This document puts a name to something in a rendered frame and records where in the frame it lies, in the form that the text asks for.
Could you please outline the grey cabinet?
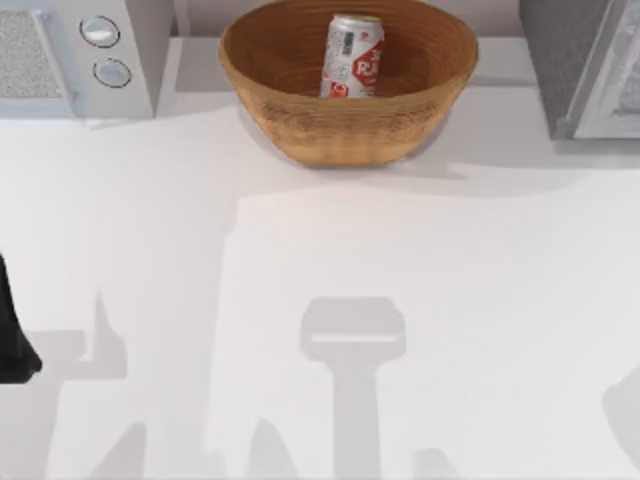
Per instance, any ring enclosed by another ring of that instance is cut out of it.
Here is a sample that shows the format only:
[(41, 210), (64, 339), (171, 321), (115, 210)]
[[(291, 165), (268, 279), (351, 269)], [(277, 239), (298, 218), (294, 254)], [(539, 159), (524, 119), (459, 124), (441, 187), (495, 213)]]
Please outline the grey cabinet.
[(519, 0), (549, 135), (640, 140), (640, 0)]

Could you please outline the round microwave knob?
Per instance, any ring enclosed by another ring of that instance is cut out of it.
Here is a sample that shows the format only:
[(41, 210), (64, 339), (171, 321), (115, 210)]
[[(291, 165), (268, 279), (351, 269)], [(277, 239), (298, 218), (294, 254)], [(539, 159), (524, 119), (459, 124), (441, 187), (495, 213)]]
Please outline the round microwave knob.
[(111, 48), (121, 37), (117, 24), (105, 16), (93, 16), (80, 21), (79, 32), (82, 38), (97, 48)]
[(95, 62), (93, 76), (101, 85), (112, 89), (124, 88), (132, 81), (129, 67), (114, 58)]

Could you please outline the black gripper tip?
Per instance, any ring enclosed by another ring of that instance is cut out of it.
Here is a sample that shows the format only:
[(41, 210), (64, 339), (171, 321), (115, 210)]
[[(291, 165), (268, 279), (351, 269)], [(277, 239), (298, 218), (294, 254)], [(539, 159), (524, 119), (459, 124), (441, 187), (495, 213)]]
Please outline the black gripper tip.
[(26, 384), (42, 367), (18, 320), (6, 263), (0, 254), (0, 384)]

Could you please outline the red and white can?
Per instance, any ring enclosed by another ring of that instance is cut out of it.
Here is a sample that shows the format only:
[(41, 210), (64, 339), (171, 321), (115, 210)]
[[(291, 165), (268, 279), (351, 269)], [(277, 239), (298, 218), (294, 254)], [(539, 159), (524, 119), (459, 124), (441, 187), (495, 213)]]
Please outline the red and white can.
[(384, 41), (385, 33), (379, 18), (334, 14), (328, 27), (320, 96), (372, 97)]

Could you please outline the pale microwave oven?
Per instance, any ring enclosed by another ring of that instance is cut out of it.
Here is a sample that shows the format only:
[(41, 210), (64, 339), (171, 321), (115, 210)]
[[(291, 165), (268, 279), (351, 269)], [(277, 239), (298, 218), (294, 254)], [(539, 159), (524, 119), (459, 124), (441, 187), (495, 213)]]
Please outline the pale microwave oven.
[[(115, 46), (82, 38), (80, 21), (93, 16), (117, 24)], [(174, 0), (0, 0), (0, 119), (153, 117), (174, 25)], [(126, 87), (94, 78), (107, 58), (131, 70)]]

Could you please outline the brown woven basket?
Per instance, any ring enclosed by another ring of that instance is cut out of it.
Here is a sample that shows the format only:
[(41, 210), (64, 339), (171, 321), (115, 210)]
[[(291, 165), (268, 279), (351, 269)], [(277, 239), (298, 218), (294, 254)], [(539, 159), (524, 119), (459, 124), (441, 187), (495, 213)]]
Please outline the brown woven basket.
[[(377, 17), (385, 33), (375, 94), (320, 97), (327, 34), (336, 14)], [(314, 166), (371, 166), (417, 150), (475, 70), (475, 32), (422, 0), (272, 0), (231, 23), (219, 57), (266, 137)]]

